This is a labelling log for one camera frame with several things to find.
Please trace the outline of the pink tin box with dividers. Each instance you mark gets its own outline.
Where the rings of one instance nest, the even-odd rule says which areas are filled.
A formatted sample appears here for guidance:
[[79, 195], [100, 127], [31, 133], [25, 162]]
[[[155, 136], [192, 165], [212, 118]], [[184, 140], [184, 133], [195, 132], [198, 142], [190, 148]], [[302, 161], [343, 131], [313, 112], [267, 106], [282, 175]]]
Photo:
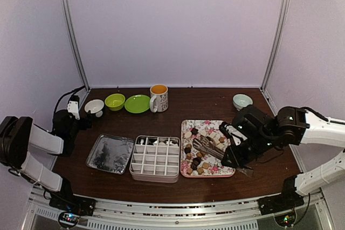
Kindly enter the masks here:
[[[146, 145], [140, 139], [147, 138]], [[166, 146], [159, 146], [165, 141]], [[136, 138], [129, 171], [134, 180], [172, 184], [180, 174], [180, 139], [178, 137], [145, 136]]]

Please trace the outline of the metal tongs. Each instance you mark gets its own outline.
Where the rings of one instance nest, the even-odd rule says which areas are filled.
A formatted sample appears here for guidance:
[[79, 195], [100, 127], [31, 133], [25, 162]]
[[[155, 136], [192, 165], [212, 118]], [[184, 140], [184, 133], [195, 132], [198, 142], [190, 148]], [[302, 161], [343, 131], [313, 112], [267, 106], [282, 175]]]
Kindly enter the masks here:
[[212, 143], [212, 139], [208, 137], [195, 138], [192, 141], [192, 146], [198, 151], [206, 152], [212, 157], [220, 160], [222, 166], [236, 169], [248, 177], [253, 177], [253, 169], [245, 165], [240, 166], [231, 147], [227, 147], [227, 149], [230, 149], [230, 153], [223, 151], [215, 146]]

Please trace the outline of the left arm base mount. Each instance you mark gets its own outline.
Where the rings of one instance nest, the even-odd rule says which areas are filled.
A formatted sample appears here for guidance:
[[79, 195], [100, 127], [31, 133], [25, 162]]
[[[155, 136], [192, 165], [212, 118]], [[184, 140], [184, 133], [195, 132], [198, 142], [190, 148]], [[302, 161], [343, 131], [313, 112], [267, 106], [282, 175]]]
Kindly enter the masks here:
[[51, 196], [49, 205], [61, 210], [57, 220], [63, 229], [71, 229], [79, 223], [81, 217], [93, 215], [95, 199], [76, 196], [70, 181], [65, 178], [59, 191], [48, 193]]

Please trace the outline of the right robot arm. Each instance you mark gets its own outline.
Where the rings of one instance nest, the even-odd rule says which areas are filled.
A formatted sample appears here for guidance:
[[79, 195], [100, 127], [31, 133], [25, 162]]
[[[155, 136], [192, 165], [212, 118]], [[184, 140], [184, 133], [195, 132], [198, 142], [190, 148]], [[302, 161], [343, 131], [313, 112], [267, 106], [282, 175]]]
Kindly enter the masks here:
[[[233, 140], [234, 129], [245, 138], [238, 145], [230, 144], [221, 164], [234, 168], [247, 176], [253, 175], [248, 163], [273, 148], [288, 145], [321, 144], [344, 148], [344, 121], [325, 117], [309, 107], [286, 106], [275, 117], [249, 105], [242, 108], [231, 123], [222, 122], [219, 130]], [[317, 168], [285, 180], [285, 190], [276, 203], [288, 209], [297, 200], [297, 194], [305, 196], [312, 191], [339, 180], [344, 176], [344, 152]]]

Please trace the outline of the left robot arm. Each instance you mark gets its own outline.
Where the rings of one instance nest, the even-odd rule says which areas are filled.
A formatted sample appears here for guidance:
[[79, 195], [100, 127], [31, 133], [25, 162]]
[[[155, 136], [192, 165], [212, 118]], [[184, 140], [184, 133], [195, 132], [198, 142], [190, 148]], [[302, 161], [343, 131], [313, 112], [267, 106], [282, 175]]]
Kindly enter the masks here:
[[56, 201], [65, 210], [76, 208], [78, 200], [67, 190], [68, 181], [52, 172], [37, 160], [30, 151], [35, 148], [52, 156], [69, 157], [75, 147], [75, 139], [81, 130], [92, 127], [91, 115], [77, 119], [72, 113], [60, 110], [53, 116], [52, 132], [36, 125], [28, 116], [7, 116], [1, 122], [1, 164], [58, 193]]

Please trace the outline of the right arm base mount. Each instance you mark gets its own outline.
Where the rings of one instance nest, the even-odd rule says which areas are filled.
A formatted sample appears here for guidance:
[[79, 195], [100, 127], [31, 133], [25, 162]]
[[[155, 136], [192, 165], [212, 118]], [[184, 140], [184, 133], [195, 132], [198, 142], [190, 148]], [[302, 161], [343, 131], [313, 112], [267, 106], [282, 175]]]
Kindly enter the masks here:
[[295, 226], [298, 222], [295, 209], [305, 203], [303, 196], [296, 192], [296, 178], [291, 176], [285, 179], [280, 194], [257, 200], [261, 215], [274, 214], [274, 220], [280, 227]]

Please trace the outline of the pink bunny tin lid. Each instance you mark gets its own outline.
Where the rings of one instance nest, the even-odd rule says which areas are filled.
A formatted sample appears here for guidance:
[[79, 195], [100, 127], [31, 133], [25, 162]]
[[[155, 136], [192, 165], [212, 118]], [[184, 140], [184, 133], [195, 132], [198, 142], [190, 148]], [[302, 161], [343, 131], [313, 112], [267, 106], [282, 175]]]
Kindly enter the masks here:
[[86, 159], [86, 165], [99, 171], [122, 175], [132, 156], [134, 144], [130, 138], [101, 134]]

